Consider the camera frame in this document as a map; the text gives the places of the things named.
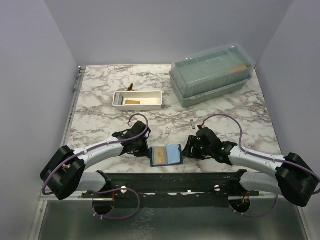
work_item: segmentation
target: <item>table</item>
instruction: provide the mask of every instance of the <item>table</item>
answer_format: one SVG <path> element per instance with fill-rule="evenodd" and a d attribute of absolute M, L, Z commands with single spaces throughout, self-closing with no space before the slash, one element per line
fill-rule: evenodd
<path fill-rule="evenodd" d="M 71 148 L 89 146 L 123 131 L 129 117 L 136 112 L 117 111 L 112 106 L 113 93 L 133 89 L 161 90 L 161 110 L 145 111 L 151 129 L 149 147 L 181 144 L 182 149 L 189 135 L 197 130 L 191 128 L 190 120 L 201 124 L 206 116 L 224 113 L 240 121 L 243 127 L 243 145 L 263 153 L 281 154 L 276 134 L 268 113 L 257 75 L 253 72 L 243 89 L 188 108 L 182 108 L 170 83 L 171 65 L 101 65 L 88 66 L 76 105 L 68 145 Z M 222 141 L 238 142 L 239 129 L 225 117 L 211 118 L 207 123 Z M 185 159 L 183 165 L 150 167 L 146 157 L 122 155 L 110 158 L 88 169 L 108 173 L 201 173 L 236 172 L 243 167 L 220 164 L 214 159 Z"/>

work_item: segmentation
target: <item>plastic storage box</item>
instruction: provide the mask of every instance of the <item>plastic storage box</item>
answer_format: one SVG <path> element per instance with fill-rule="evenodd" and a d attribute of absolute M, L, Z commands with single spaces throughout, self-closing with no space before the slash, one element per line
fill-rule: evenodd
<path fill-rule="evenodd" d="M 170 77 L 181 105 L 189 107 L 241 89 L 255 66 L 246 51 L 233 43 L 173 62 Z"/>

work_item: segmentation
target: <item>cable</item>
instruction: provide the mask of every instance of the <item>cable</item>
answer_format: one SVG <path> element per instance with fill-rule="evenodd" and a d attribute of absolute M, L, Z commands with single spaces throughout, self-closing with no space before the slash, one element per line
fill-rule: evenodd
<path fill-rule="evenodd" d="M 273 207 L 272 207 L 269 211 L 267 211 L 267 212 L 265 212 L 265 213 L 262 213 L 262 214 L 258 214 L 258 215 L 251 215 L 251 214 L 245 214 L 245 213 L 243 213 L 243 212 L 238 212 L 238 211 L 236 211 L 230 204 L 229 204 L 229 207 L 233 210 L 233 212 L 234 212 L 235 214 L 241 215 L 241 216 L 243 216 L 243 217 L 255 219 L 255 218 L 262 218 L 262 217 L 265 217 L 265 216 L 267 216 L 267 215 L 269 215 L 269 214 L 272 214 L 272 213 L 276 210 L 276 208 L 277 208 L 277 206 L 278 206 L 278 203 L 279 203 L 279 197 L 278 197 L 278 194 L 276 194 L 276 195 L 275 195 L 275 202 L 274 202 Z"/>
<path fill-rule="evenodd" d="M 123 140 L 117 140 L 117 141 L 111 141 L 111 142 L 104 142 L 104 143 L 101 143 L 101 144 L 98 144 L 96 146 L 92 146 L 84 151 L 81 151 L 75 155 L 72 155 L 70 157 L 68 157 L 66 160 L 62 161 L 51 173 L 50 175 L 47 177 L 47 179 L 45 180 L 43 186 L 42 186 L 42 189 L 41 189 L 41 192 L 43 195 L 45 196 L 48 196 L 48 195 L 52 195 L 53 192 L 46 192 L 46 187 L 48 186 L 48 183 L 50 182 L 50 180 L 52 179 L 53 175 L 56 174 L 56 172 L 61 168 L 63 167 L 63 165 L 67 164 L 69 161 L 71 161 L 72 159 L 78 157 L 78 156 L 81 156 L 81 155 L 85 155 L 89 152 L 91 152 L 92 150 L 95 150 L 95 149 L 98 149 L 98 148 L 101 148 L 101 147 L 104 147 L 104 146 L 108 146 L 108 145 L 111 145 L 111 144 L 122 144 L 122 143 L 126 143 L 126 142 L 129 142 L 129 141 L 132 141 L 132 140 L 135 140 L 139 137 L 141 137 L 142 135 L 144 135 L 147 131 L 148 131 L 148 128 L 149 128 L 149 121 L 147 119 L 147 117 L 141 113 L 135 113 L 133 114 L 130 118 L 129 118 L 129 121 L 128 121 L 128 124 L 131 122 L 131 119 L 134 117 L 134 116 L 141 116 L 145 119 L 145 122 L 146 122 L 146 127 L 145 129 L 140 133 L 138 134 L 137 136 L 133 136 L 133 137 L 130 137 L 128 139 L 123 139 Z"/>
<path fill-rule="evenodd" d="M 232 116 L 229 116 L 229 115 L 223 114 L 223 113 L 212 114 L 212 115 L 208 116 L 205 120 L 203 120 L 203 123 L 201 124 L 201 127 L 203 127 L 203 126 L 205 125 L 205 122 L 206 122 L 208 119 L 210 119 L 210 118 L 212 118 L 212 117 L 216 117 L 216 116 L 227 117 L 227 118 L 233 120 L 233 121 L 238 125 L 238 127 L 239 127 L 239 129 L 240 129 L 239 148 L 241 149 L 241 151 L 243 151 L 243 152 L 245 152 L 245 153 L 247 153 L 247 154 L 249 154 L 249 155 L 251 155 L 251 156 L 258 157 L 258 158 L 261 158 L 261 159 L 264 159 L 264 160 L 268 160 L 268 161 L 272 161 L 272 162 L 278 162 L 278 163 L 283 163 L 283 164 L 289 164 L 289 165 L 291 165 L 291 166 L 294 166 L 294 167 L 296 167 L 296 168 L 298 168 L 298 169 L 301 169 L 301 170 L 307 172 L 308 174 L 312 175 L 312 176 L 318 181 L 318 183 L 320 183 L 320 177 L 319 177 L 317 174 L 315 174 L 313 171 L 311 171 L 311 170 L 309 170 L 309 169 L 307 169 L 307 168 L 305 168 L 305 167 L 303 167 L 303 166 L 300 166 L 300 165 L 298 165 L 298 164 L 296 164 L 296 163 L 293 163 L 293 162 L 290 162 L 290 161 L 286 161 L 286 160 L 282 160 L 282 159 L 273 159 L 273 158 L 271 158 L 271 157 L 263 156 L 263 155 L 260 155 L 260 154 L 257 154 L 257 153 L 254 153 L 254 152 L 250 152 L 250 151 L 248 151 L 248 150 L 245 150 L 245 149 L 242 147 L 242 144 L 241 144 L 241 142 L 242 142 L 242 137 L 243 137 L 243 134 L 244 134 L 244 133 L 243 133 L 243 130 L 242 130 L 242 127 L 241 127 L 240 123 L 239 123 L 235 118 L 233 118 Z M 315 192 L 313 193 L 313 195 L 316 195 L 316 194 L 319 194 L 319 193 L 320 193 L 320 188 L 319 188 L 317 191 L 315 191 Z"/>
<path fill-rule="evenodd" d="M 139 197 L 138 193 L 137 193 L 135 190 L 133 190 L 133 189 L 131 189 L 131 188 L 116 188 L 116 189 L 112 189 L 112 190 L 108 190 L 108 191 L 95 192 L 95 194 L 98 194 L 98 195 L 99 195 L 99 194 L 109 194 L 109 193 L 114 193 L 114 192 L 123 191 L 123 190 L 128 190 L 128 191 L 134 193 L 134 195 L 136 196 L 136 198 L 137 198 L 137 200 L 138 200 L 138 205 L 136 206 L 136 209 L 135 209 L 135 211 L 134 211 L 132 214 L 130 214 L 130 215 L 128 215 L 128 216 L 121 216 L 121 217 L 113 217 L 113 216 L 99 215 L 99 214 L 97 214 L 97 212 L 96 212 L 95 205 L 93 205 L 93 206 L 92 206 L 92 210 L 94 211 L 94 215 L 93 215 L 93 216 L 94 216 L 94 217 L 95 217 L 95 216 L 99 216 L 99 217 L 101 218 L 101 220 L 102 220 L 102 219 L 126 220 L 126 219 L 129 219 L 129 218 L 133 217 L 134 215 L 136 215 L 136 214 L 139 212 L 139 210 L 140 210 L 140 197 Z"/>

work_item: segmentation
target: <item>white plastic box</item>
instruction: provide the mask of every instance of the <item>white plastic box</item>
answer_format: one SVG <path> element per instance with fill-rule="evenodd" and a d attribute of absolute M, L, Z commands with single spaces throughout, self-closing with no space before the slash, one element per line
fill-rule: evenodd
<path fill-rule="evenodd" d="M 119 111 L 160 110 L 162 91 L 116 91 L 112 104 Z"/>
<path fill-rule="evenodd" d="M 216 94 L 210 94 L 212 99 L 222 95 L 219 89 L 227 87 L 225 93 L 239 90 L 239 85 L 228 86 L 249 79 L 255 66 L 255 61 L 238 43 L 212 48 L 173 62 L 170 71 L 171 82 L 174 82 L 172 87 L 179 91 L 182 98 L 178 99 L 184 102 L 181 104 L 189 106 L 186 101 L 195 96 L 200 98 L 202 94 L 214 91 Z M 208 100 L 208 94 L 206 96 L 203 101 Z"/>

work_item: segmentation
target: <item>small metal object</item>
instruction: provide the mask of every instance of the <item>small metal object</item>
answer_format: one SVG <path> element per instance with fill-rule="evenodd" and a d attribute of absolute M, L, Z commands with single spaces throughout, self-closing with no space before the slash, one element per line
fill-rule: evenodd
<path fill-rule="evenodd" d="M 214 188 L 213 188 L 216 192 L 220 192 L 221 191 L 221 188 L 219 185 L 215 185 Z"/>
<path fill-rule="evenodd" d="M 195 121 L 193 119 L 190 120 L 192 129 L 196 129 Z"/>

